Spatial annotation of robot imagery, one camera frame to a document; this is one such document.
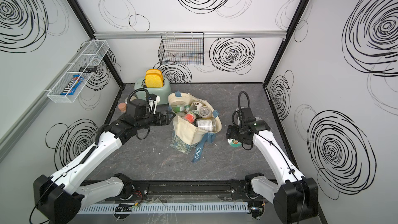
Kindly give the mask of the large radish label seed jar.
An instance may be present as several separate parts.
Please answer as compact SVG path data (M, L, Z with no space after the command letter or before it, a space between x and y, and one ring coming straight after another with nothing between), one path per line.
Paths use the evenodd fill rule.
M228 143L229 143L230 146L232 146L234 148L237 148L237 147L241 146L241 142L239 142L236 139L228 139Z

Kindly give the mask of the red bee label seed jar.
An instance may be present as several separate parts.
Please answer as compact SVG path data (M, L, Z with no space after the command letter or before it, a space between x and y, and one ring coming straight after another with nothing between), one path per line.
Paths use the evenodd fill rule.
M188 112L188 113L186 113L186 114L184 115L183 119L186 120L186 121L188 121L188 122L191 123L191 124L194 124L194 122L195 122L196 119L197 119L197 115L196 115L196 113Z

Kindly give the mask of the cream canvas bag blue handles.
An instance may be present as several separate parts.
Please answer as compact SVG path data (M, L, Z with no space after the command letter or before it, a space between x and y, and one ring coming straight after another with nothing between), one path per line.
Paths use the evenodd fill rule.
M189 154L191 148L195 147L195 153L192 160L193 162L197 162L201 159L204 144L206 142L212 143L215 139L216 133L220 132L222 129L218 111L216 111L206 100L198 99L205 102L206 106L210 107L212 110L211 118L214 118L217 123L216 132L206 132L197 127L197 120L203 119L199 116L199 114L197 114L197 119L194 124L191 124L183 119L184 115L189 112L191 103L196 99L197 98L189 93L181 93L179 91L170 94L168 97L170 110L172 110L171 103L175 101L184 101L187 104L184 113L175 113L176 117L173 120L174 139L171 143L171 146L186 154Z

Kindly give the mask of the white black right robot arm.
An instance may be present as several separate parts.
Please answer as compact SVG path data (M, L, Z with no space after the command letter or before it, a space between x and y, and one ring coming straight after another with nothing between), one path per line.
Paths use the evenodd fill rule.
M246 176L246 196L252 200L262 197L271 203L284 224L298 224L316 217L319 212L317 183L305 177L283 152L269 125L256 118L249 106L241 105L234 111L232 122L226 138L237 141L244 150L257 147L275 176L274 180L261 173Z

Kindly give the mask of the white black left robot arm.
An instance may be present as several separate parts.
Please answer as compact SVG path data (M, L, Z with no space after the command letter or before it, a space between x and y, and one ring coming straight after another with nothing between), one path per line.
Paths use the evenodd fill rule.
M173 111L156 110L160 97L147 89L144 99L133 99L137 90L128 99L126 111L117 120L101 126L94 143L63 168L50 177L41 175L34 184L34 209L39 210L51 224L67 224L81 209L108 198L132 198L135 187L132 180L118 173L107 180L83 186L82 183L109 155L121 148L139 130L150 131L151 127L172 123Z

